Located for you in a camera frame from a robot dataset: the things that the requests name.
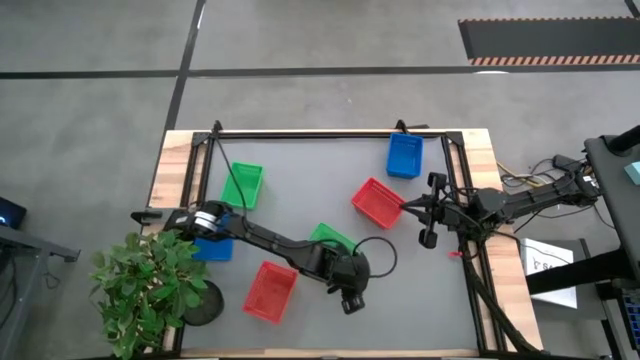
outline concrete floor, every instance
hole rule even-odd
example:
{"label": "concrete floor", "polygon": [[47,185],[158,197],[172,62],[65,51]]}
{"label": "concrete floor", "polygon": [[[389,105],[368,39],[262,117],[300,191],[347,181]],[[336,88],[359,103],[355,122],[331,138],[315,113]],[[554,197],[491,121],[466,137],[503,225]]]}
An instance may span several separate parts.
{"label": "concrete floor", "polygon": [[[177,69],[195,0],[0,0],[0,71]],[[478,17],[627,16],[622,0],[209,0],[192,68],[465,65],[456,21]],[[373,128],[402,118],[434,128],[489,128],[518,171],[585,138],[636,125],[636,72],[190,79],[178,129]],[[52,261],[22,359],[108,355],[89,304],[89,254],[135,230],[174,79],[0,81],[0,195],[29,209],[27,231],[81,248]],[[618,246],[591,211],[537,219],[538,239]],[[537,314],[545,348],[597,356],[599,323]]]}

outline black stand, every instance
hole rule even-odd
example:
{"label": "black stand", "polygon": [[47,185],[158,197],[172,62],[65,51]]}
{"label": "black stand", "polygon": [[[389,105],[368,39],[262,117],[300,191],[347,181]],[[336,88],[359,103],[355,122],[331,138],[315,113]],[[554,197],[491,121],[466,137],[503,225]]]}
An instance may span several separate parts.
{"label": "black stand", "polygon": [[602,280],[633,279],[633,269],[622,248],[573,264],[527,276],[531,295]]}

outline plant pot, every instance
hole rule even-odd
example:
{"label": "plant pot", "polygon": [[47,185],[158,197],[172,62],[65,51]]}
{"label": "plant pot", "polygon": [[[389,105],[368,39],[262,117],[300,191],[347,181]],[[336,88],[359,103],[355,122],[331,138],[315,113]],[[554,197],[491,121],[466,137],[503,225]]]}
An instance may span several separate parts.
{"label": "plant pot", "polygon": [[202,305],[195,308],[187,308],[182,320],[187,325],[202,326],[215,320],[224,310],[224,298],[222,291],[211,281],[205,280],[207,289],[202,293]]}

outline green basket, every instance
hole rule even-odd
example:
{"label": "green basket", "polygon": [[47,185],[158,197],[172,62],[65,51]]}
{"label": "green basket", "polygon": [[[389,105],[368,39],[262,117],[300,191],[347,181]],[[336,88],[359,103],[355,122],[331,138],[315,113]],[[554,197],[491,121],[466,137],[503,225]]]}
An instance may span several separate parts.
{"label": "green basket", "polygon": [[[354,244],[353,241],[351,241],[348,237],[335,231],[331,226],[325,223],[320,223],[318,224],[318,226],[316,226],[316,229],[313,230],[313,233],[311,233],[309,240],[314,241],[314,240],[324,240],[324,239],[335,239],[337,242],[344,245],[347,248],[347,250],[349,250],[349,253],[353,253],[353,248],[356,247],[356,244]],[[325,244],[329,246],[336,245],[333,242],[325,242]]]}
{"label": "green basket", "polygon": [[[234,162],[233,165],[231,165],[231,171],[233,171],[236,180],[238,180],[238,185],[247,203],[247,209],[253,209],[256,206],[256,202],[258,202],[258,193],[260,192],[260,185],[262,185],[262,166]],[[242,198],[231,174],[227,176],[220,200],[232,206],[242,207]]]}

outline white paper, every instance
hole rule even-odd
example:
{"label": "white paper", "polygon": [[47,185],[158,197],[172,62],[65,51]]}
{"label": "white paper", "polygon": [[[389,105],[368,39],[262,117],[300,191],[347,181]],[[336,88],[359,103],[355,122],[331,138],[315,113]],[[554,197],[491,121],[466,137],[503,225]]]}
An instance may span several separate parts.
{"label": "white paper", "polygon": [[[573,263],[573,251],[571,250],[563,249],[531,239],[523,239],[523,245],[526,245],[523,249],[523,252],[525,254],[525,271],[527,275],[535,274],[537,272],[544,271],[550,268],[567,265],[567,263]],[[557,256],[564,261],[556,259],[553,256],[547,256],[545,254]],[[542,294],[531,295],[531,298],[570,307],[573,309],[578,308],[575,286]]]}

